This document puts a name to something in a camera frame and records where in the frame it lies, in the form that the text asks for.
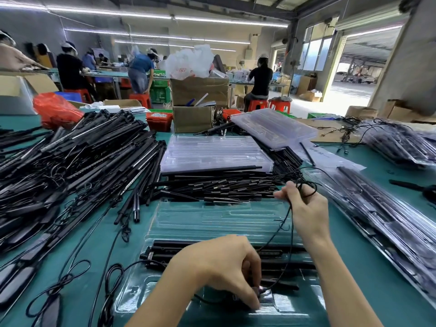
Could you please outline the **person's right hand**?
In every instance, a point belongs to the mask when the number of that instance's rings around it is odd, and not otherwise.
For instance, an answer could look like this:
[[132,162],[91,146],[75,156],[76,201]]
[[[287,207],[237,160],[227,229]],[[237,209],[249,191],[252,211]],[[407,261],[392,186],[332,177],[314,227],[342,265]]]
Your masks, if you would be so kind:
[[288,181],[282,189],[294,190],[290,203],[292,221],[304,246],[309,249],[330,240],[328,200],[308,184]]

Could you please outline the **thin black rod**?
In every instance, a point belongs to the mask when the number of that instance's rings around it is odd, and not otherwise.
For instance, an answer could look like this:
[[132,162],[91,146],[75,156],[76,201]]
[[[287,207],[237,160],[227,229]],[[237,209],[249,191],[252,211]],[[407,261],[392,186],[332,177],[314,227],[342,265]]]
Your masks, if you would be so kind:
[[316,167],[316,164],[315,164],[315,162],[314,162],[312,156],[310,155],[310,153],[308,152],[308,150],[307,150],[307,148],[304,146],[304,144],[303,144],[302,142],[299,142],[299,145],[301,146],[301,148],[303,149],[304,153],[305,153],[306,156],[308,157],[308,160],[309,160],[310,164],[311,164],[313,167]]

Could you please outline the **low open cardboard box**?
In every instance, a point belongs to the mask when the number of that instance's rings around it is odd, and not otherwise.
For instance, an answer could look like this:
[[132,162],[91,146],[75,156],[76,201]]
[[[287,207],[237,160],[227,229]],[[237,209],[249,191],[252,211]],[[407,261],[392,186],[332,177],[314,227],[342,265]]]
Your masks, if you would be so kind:
[[320,102],[322,98],[323,98],[323,93],[316,90],[307,91],[299,95],[299,99],[308,102]]

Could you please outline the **clear plastic blister tray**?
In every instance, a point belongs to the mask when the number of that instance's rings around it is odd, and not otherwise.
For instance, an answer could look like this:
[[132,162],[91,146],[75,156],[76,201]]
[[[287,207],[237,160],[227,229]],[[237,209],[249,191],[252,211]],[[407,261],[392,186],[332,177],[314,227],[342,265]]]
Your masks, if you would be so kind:
[[203,288],[185,310],[179,327],[329,327],[319,278],[291,216],[288,204],[273,199],[240,204],[161,200],[140,246],[139,260],[166,263],[172,254],[158,253],[157,242],[181,244],[228,234],[246,236],[255,248],[269,243],[262,257],[262,285],[257,311],[243,307],[236,296]]

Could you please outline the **row of black cabled bars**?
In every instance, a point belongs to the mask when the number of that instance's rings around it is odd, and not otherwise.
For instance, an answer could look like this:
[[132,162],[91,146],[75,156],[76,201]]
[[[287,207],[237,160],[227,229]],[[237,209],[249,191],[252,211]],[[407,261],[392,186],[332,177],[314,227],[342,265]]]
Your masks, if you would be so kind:
[[305,181],[299,170],[271,173],[259,166],[162,172],[161,176],[144,193],[145,203],[161,198],[217,204],[261,201],[274,198],[273,193],[287,181],[296,185]]

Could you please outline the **green work table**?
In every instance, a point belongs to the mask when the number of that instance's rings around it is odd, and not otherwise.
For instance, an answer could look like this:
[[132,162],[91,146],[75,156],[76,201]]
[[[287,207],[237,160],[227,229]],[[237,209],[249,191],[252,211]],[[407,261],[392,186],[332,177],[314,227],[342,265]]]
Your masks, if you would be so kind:
[[[129,81],[126,67],[102,68],[96,71],[87,70],[79,74],[86,78],[94,78],[94,83],[110,83],[113,86],[114,94],[117,98],[122,98],[122,90],[130,90],[131,84]],[[166,76],[165,71],[154,70],[154,79],[152,87],[171,87],[170,78]]]

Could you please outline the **tilted stack of clear trays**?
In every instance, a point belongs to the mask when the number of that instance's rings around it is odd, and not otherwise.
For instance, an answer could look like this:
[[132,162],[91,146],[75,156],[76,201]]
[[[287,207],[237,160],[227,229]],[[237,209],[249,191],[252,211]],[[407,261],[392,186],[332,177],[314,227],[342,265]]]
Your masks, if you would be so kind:
[[317,128],[272,109],[232,115],[230,120],[271,149],[292,148],[318,136]]

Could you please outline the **white paper sheet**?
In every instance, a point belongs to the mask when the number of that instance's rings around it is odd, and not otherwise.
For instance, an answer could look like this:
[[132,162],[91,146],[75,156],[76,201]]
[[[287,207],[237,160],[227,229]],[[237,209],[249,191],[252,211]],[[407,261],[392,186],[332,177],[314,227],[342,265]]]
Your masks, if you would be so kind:
[[[304,146],[307,148],[308,152],[312,156],[316,167],[318,168],[336,168],[336,167],[347,167],[351,169],[355,169],[358,171],[362,171],[366,169],[365,166],[356,164],[348,159],[345,159],[343,157],[340,157],[334,153],[331,153],[327,151],[326,149],[320,147],[319,145],[316,145],[315,143],[312,143],[308,140],[304,140],[302,142]],[[310,166],[312,166],[308,160],[308,157],[304,153],[303,149],[299,145],[299,143],[291,143],[288,146],[294,153],[298,155],[300,159],[308,163]]]

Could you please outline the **flat cardboard sheet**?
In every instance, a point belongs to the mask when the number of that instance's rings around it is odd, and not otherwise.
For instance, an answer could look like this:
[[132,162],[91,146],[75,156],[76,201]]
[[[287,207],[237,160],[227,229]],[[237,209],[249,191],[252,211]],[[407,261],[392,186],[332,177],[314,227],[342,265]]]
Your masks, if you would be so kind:
[[302,124],[308,125],[318,131],[311,142],[324,143],[358,143],[363,131],[370,123],[367,121],[340,117],[337,119],[301,119],[296,118]]

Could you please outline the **large open cardboard box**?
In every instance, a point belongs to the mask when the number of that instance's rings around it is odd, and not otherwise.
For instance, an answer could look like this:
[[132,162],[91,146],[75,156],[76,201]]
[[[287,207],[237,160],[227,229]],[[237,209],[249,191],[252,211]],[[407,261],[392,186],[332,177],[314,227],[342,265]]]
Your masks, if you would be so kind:
[[172,78],[171,89],[173,106],[185,106],[190,100],[198,102],[208,94],[203,102],[215,101],[218,108],[228,107],[229,80],[220,77],[187,77],[184,80]]

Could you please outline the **white plastic bag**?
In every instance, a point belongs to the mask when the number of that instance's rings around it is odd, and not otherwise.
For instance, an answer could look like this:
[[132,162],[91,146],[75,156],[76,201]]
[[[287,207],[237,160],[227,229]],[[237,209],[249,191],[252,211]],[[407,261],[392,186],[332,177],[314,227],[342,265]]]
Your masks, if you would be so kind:
[[210,45],[196,45],[192,49],[181,49],[171,54],[163,63],[166,75],[175,80],[188,77],[207,78],[215,55]]

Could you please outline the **person's right forearm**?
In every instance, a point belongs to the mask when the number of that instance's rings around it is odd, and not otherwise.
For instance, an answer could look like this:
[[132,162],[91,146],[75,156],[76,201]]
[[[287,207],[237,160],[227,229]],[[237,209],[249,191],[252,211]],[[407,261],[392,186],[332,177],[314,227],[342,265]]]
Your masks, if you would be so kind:
[[384,327],[329,237],[304,244],[317,269],[330,327]]

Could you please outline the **blue plastic crate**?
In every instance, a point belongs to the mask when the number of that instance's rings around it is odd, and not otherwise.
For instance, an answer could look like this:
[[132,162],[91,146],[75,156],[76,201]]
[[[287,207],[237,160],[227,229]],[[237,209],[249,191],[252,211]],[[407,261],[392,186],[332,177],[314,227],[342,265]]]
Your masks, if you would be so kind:
[[78,92],[55,92],[56,95],[63,97],[70,102],[82,103],[82,96]]

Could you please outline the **small brown cardboard box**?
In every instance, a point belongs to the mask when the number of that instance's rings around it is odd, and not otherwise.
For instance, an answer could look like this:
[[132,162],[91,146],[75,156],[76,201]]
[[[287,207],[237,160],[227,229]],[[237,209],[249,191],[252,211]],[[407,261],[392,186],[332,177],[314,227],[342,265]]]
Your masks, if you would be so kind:
[[175,133],[197,133],[214,126],[215,106],[174,106]]

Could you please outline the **green plastic crate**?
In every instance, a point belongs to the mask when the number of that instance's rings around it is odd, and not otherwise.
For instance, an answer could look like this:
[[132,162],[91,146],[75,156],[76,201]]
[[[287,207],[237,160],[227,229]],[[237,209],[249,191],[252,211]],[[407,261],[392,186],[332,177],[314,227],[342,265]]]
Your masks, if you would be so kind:
[[167,104],[171,102],[171,88],[169,80],[154,80],[150,88],[152,104]]

